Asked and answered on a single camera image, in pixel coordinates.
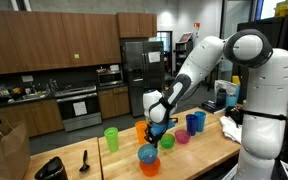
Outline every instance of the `wooden table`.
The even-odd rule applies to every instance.
[[[80,173],[79,169],[83,165],[82,159],[84,150],[87,150],[87,164],[90,165],[90,169],[86,172]],[[31,163],[23,179],[34,179],[35,173],[55,156],[61,158],[69,180],[102,179],[98,138],[81,141],[32,156]]]
[[[179,118],[179,123],[167,133],[174,134],[178,129],[186,129],[185,116],[197,110],[200,109],[173,115]],[[204,132],[191,137],[187,144],[176,142],[171,149],[159,146],[161,166],[159,173],[152,178],[144,176],[139,167],[137,152],[141,146],[135,128],[119,132],[119,151],[114,153],[109,152],[105,137],[99,138],[104,179],[194,179],[202,175],[239,153],[240,144],[225,138],[222,133],[219,121],[222,115],[207,113]]]

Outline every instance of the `brown paper bag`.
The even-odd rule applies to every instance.
[[[0,125],[0,134],[0,180],[20,180],[31,160],[25,123],[11,129]]]

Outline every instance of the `dark tile backsplash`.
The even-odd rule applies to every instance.
[[[102,65],[102,67],[109,68],[109,65]],[[36,86],[38,83],[49,83],[50,79],[56,80],[58,84],[95,80],[98,85],[96,69],[99,68],[100,66],[90,66],[0,75],[0,86],[4,84],[6,87],[30,87],[30,83],[23,83],[22,81],[22,76],[25,75],[32,75],[34,79],[33,84]]]

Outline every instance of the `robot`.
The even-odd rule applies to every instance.
[[[257,30],[243,30],[222,40],[206,37],[190,53],[169,90],[143,95],[146,140],[157,142],[172,125],[179,100],[200,83],[221,59],[249,68],[242,143],[235,179],[271,179],[285,129],[288,104],[288,51],[272,48]],[[152,131],[160,126],[159,131]]]

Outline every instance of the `stainless steel refrigerator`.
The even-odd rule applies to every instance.
[[[143,93],[164,87],[163,42],[125,42],[122,46],[123,73],[129,84],[133,116],[144,114]]]

